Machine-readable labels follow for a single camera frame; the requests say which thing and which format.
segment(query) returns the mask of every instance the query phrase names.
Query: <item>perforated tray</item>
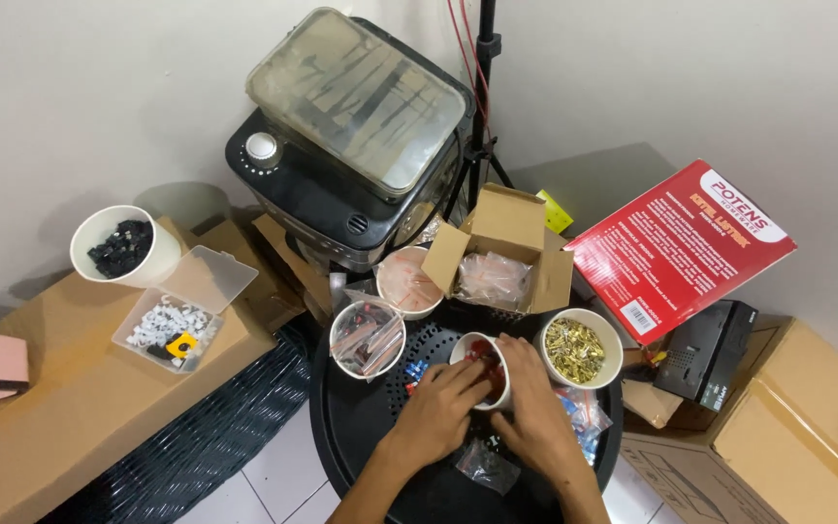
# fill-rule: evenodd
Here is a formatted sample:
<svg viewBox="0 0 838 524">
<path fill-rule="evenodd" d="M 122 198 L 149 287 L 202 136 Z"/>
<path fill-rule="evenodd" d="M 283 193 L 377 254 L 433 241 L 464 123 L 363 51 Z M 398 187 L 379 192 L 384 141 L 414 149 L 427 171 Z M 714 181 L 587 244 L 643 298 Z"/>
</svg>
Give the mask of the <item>perforated tray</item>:
<svg viewBox="0 0 838 524">
<path fill-rule="evenodd" d="M 463 333 L 480 331 L 498 335 L 501 331 L 529 340 L 554 311 L 542 315 L 515 317 L 456 300 L 444 301 L 421 321 L 407 322 L 407 346 L 403 357 L 387 374 L 372 383 L 344 375 L 329 360 L 328 341 L 320 342 L 310 390 L 310 415 L 316 448 L 332 487 L 343 496 L 371 456 L 374 446 L 387 434 L 408 396 L 404 386 L 412 379 L 403 373 L 407 363 L 425 360 L 448 361 L 451 348 Z M 619 382 L 598 391 L 600 406 L 610 415 L 613 426 L 600 436 L 594 471 L 600 489 L 606 487 L 619 452 L 622 437 L 623 404 Z M 489 423 L 472 414 L 470 436 L 493 443 Z M 455 469 L 458 453 L 432 464 L 416 475 L 393 503 L 388 522 L 460 522 L 470 524 L 502 522 L 562 522 L 561 509 L 551 487 L 495 439 L 492 448 L 522 466 L 516 485 L 505 496 L 480 486 Z"/>
</svg>

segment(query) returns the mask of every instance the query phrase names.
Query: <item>barcode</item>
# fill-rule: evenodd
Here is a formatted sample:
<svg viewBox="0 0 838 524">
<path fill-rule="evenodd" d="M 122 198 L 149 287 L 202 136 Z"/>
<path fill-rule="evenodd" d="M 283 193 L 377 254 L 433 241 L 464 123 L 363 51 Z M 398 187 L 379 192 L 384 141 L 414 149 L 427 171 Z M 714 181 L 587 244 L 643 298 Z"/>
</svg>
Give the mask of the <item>barcode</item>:
<svg viewBox="0 0 838 524">
<path fill-rule="evenodd" d="M 645 335 L 656 326 L 655 321 L 645 312 L 643 305 L 638 300 L 624 305 L 619 311 L 640 335 Z"/>
</svg>

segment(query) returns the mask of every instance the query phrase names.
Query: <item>white tile floor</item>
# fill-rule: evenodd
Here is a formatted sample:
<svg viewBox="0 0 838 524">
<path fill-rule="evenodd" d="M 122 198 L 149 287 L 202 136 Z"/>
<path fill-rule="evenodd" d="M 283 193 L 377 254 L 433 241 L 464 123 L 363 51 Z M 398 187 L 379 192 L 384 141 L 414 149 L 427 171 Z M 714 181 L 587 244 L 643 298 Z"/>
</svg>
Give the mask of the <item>white tile floor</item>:
<svg viewBox="0 0 838 524">
<path fill-rule="evenodd" d="M 625 460 L 603 494 L 612 524 L 682 524 Z M 319 462 L 309 404 L 251 459 L 177 524 L 317 524 L 338 506 Z"/>
</svg>

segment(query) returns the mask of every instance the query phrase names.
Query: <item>white wall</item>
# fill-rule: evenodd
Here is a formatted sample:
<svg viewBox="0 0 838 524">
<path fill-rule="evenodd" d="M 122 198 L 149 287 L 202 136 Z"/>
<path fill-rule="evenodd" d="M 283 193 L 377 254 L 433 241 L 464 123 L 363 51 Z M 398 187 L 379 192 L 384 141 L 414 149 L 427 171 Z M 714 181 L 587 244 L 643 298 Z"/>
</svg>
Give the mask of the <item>white wall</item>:
<svg viewBox="0 0 838 524">
<path fill-rule="evenodd" d="M 165 211 L 198 221 L 254 203 L 226 140 L 248 73 L 310 10 L 353 7 L 457 73 L 444 4 L 0 0 L 0 316 L 69 267 L 101 207 L 183 195 L 199 209 Z"/>
<path fill-rule="evenodd" d="M 0 0 L 0 315 L 67 267 L 102 206 L 250 205 L 223 159 L 253 108 L 244 79 L 321 4 L 461 71 L 444 0 Z M 502 160 L 559 161 L 518 184 L 580 204 L 583 225 L 706 159 L 801 246 L 739 296 L 838 346 L 838 3 L 501 0 L 497 30 Z"/>
<path fill-rule="evenodd" d="M 605 184 L 645 189 L 662 158 L 703 158 L 800 245 L 738 296 L 838 348 L 838 2 L 503 1 L 496 25 L 492 119 L 507 166 L 572 160 L 538 180 L 571 203 L 608 197 Z"/>
</svg>

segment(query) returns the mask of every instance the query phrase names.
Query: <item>clear plastic lid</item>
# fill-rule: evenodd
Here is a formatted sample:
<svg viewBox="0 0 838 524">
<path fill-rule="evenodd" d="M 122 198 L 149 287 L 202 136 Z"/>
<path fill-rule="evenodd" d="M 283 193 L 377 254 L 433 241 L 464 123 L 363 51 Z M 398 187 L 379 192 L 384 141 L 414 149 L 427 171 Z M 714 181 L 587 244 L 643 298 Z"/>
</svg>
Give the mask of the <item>clear plastic lid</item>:
<svg viewBox="0 0 838 524">
<path fill-rule="evenodd" d="M 466 109 L 457 89 L 330 7 L 296 26 L 245 89 L 392 196 L 413 188 Z"/>
<path fill-rule="evenodd" d="M 219 314 L 254 280 L 258 270 L 226 253 L 196 246 L 180 258 L 177 267 L 157 289 L 204 311 Z"/>
</svg>

